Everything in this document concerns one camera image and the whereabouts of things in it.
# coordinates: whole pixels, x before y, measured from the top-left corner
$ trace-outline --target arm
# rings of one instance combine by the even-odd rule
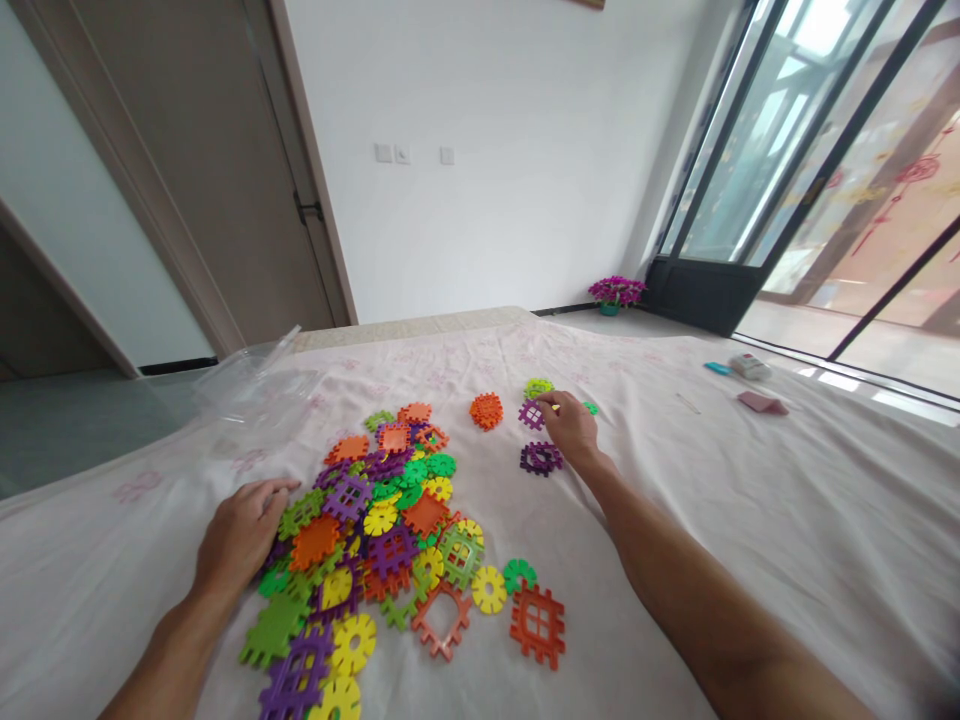
[[[197,553],[187,597],[153,632],[143,657],[100,720],[192,718],[207,663],[277,533],[290,479],[244,485],[224,500]]]
[[[582,403],[567,392],[538,400],[551,439],[600,504],[634,592],[717,715],[872,717],[713,556],[627,487],[598,449],[596,421]]]

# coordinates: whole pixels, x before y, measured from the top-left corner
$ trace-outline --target mattress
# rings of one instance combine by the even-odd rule
[[[431,658],[375,605],[377,649],[358,677],[366,718],[710,718],[712,710],[628,584],[603,516],[569,469],[519,467],[546,439],[517,421],[546,377],[600,412],[600,445],[881,717],[923,717],[950,690],[958,620],[957,431],[774,368],[762,386],[705,370],[693,338],[600,336],[540,320],[303,349],[322,382],[293,442],[236,457],[191,426],[0,503],[0,715],[93,717],[192,581],[217,504],[277,475],[308,484],[340,438],[381,409],[433,406],[458,460],[452,509],[484,531],[484,564],[524,558],[565,605],[551,671],[510,637],[509,609],[475,609],[453,661]],[[784,417],[736,400],[781,399]],[[506,417],[475,426],[473,398]],[[265,673],[237,661],[266,601],[244,597],[216,651],[199,718],[256,718]]]

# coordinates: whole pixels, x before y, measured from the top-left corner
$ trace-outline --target white wall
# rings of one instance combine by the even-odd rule
[[[215,354],[7,0],[0,198],[134,365]]]
[[[584,302],[620,269],[707,0],[286,4],[361,322]]]

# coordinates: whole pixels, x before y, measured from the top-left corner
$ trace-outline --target tile floor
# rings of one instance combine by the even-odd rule
[[[583,310],[545,319],[608,335],[694,336],[717,343],[721,362],[749,348],[771,365],[960,426],[958,413],[642,311],[610,318]],[[0,499],[108,462],[180,429],[196,414],[192,385],[204,372],[127,380],[115,371],[98,370],[0,383]]]

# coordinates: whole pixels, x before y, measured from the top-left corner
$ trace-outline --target glass door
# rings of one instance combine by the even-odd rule
[[[865,118],[737,332],[960,398],[960,1],[942,4]],[[902,3],[894,30],[923,7]],[[862,74],[883,72],[881,33]],[[748,264],[763,266],[798,196],[856,115],[838,103],[828,130],[771,215]]]
[[[752,7],[661,233],[649,309],[723,335],[737,328],[944,3]]]

